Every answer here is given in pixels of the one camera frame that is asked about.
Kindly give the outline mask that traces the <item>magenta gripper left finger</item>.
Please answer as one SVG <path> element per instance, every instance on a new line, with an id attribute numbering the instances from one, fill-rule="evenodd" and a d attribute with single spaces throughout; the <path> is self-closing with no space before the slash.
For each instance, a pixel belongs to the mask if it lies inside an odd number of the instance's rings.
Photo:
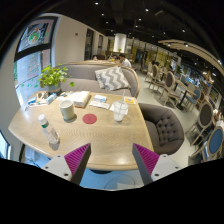
<path id="1" fill-rule="evenodd" d="M 66 155 L 53 157 L 42 169 L 79 185 L 90 155 L 91 144 L 88 143 Z"/>

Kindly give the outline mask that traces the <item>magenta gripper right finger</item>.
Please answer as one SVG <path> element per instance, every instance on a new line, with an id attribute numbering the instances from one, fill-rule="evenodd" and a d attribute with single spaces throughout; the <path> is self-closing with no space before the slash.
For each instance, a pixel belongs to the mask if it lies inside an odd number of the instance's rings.
<path id="1" fill-rule="evenodd" d="M 132 154 L 144 185 L 150 184 L 182 169 L 182 167 L 167 154 L 158 155 L 138 144 L 133 144 Z"/>

